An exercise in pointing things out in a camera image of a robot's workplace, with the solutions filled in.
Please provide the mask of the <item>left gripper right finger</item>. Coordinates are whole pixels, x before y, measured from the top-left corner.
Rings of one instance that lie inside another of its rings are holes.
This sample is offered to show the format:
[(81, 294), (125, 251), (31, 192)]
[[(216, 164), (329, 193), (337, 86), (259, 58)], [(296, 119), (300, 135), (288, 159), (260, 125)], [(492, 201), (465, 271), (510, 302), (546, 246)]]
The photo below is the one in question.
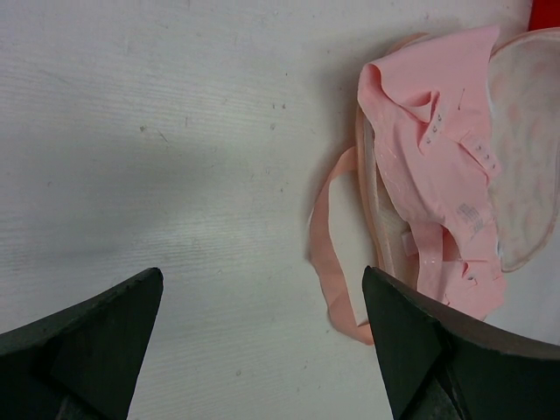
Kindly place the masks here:
[(395, 419), (557, 419), (559, 348), (478, 321), (381, 269), (362, 289)]

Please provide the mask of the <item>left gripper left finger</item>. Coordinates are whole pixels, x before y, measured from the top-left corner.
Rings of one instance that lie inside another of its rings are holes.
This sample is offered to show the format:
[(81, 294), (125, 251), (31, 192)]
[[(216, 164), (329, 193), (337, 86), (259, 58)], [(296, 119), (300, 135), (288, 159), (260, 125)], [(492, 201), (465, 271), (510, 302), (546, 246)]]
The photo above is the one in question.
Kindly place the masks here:
[(125, 419), (155, 325), (163, 274), (149, 268), (1, 336), (3, 419)]

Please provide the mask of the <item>pink bra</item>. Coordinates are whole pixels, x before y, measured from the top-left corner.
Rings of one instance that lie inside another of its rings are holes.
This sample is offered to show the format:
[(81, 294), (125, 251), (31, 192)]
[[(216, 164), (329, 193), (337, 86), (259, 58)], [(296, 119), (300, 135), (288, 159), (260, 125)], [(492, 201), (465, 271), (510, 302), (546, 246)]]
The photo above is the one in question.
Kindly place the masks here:
[(420, 293), (483, 319), (506, 282), (490, 182), (494, 155), (487, 73), (497, 26), (417, 42), (367, 63), (358, 103), (374, 158), (419, 257)]

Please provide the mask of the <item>red plastic tray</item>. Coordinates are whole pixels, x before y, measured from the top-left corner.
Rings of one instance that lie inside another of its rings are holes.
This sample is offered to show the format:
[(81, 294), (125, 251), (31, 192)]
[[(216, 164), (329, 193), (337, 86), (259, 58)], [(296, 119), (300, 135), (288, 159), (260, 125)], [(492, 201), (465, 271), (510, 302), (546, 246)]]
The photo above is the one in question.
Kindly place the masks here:
[(560, 0), (533, 0), (528, 30), (556, 28), (560, 26)]

